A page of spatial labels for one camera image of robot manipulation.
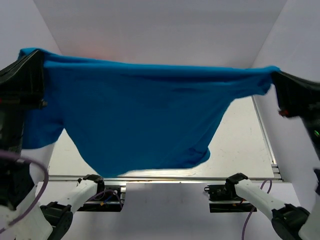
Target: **purple cable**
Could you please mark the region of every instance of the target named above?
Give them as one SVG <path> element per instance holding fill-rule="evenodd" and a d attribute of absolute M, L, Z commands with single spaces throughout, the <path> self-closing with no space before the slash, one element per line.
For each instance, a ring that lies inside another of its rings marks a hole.
<path fill-rule="evenodd" d="M 113 195 L 115 195 L 116 198 L 118 199 L 118 201 L 119 201 L 119 203 L 120 203 L 120 207 L 121 207 L 121 209 L 122 209 L 123 204 L 122 204 L 122 202 L 121 202 L 120 197 L 118 196 L 118 194 L 117 194 L 115 191 L 113 191 L 113 190 L 111 190 L 111 189 L 105 189 L 104 191 L 99 192 L 98 194 L 94 195 L 93 197 L 90 197 L 90 198 L 88 199 L 88 201 L 91 201 L 91 200 L 95 199 L 96 197 L 99 197 L 101 194 L 105 194 L 105 193 L 112 193 Z"/>
<path fill-rule="evenodd" d="M 31 205 L 27 208 L 27 210 L 25 210 L 25 212 L 23 214 L 21 214 L 20 216 L 18 216 L 17 218 L 15 218 L 14 220 L 12 220 L 8 226 L 12 227 L 13 225 L 15 225 L 17 222 L 19 222 L 20 220 L 22 220 L 27 214 L 30 213 L 30 211 L 35 207 L 35 205 L 38 203 L 40 197 L 42 196 L 42 194 L 44 193 L 47 185 L 48 185 L 48 181 L 49 181 L 49 174 L 47 171 L 47 168 L 45 167 L 45 165 L 43 165 L 42 163 L 25 157 L 25 156 L 20 156 L 19 154 L 15 153 L 15 152 L 10 152 L 10 151 L 4 151 L 4 150 L 0 150 L 0 158 L 5 158 L 8 159 L 9 161 L 12 162 L 16 162 L 18 160 L 23 160 L 25 163 L 28 164 L 35 164 L 37 165 L 44 173 L 44 180 L 43 180 L 43 185 L 39 191 L 39 193 L 37 194 L 37 196 L 34 198 L 33 202 L 31 203 Z M 6 228 L 2 228 L 0 229 L 0 234 L 2 234 L 4 231 L 6 231 Z"/>
<path fill-rule="evenodd" d="M 261 184 L 261 187 L 260 187 L 260 189 L 263 189 L 264 186 L 265 186 L 265 184 L 266 184 L 266 182 L 268 182 L 268 181 L 270 182 L 270 185 L 269 185 L 268 191 L 266 192 L 267 194 L 269 194 L 270 191 L 271 191 L 271 188 L 272 188 L 272 180 L 271 180 L 271 179 L 264 180 L 263 183 Z M 253 208 L 251 209 L 248 217 L 246 218 L 246 220 L 245 220 L 245 222 L 244 222 L 243 229 L 242 229 L 241 240 L 245 240 L 246 227 L 247 227 L 248 222 L 249 222 L 249 219 L 250 219 L 251 215 L 254 213 L 255 209 L 256 209 L 255 207 L 253 207 Z"/>

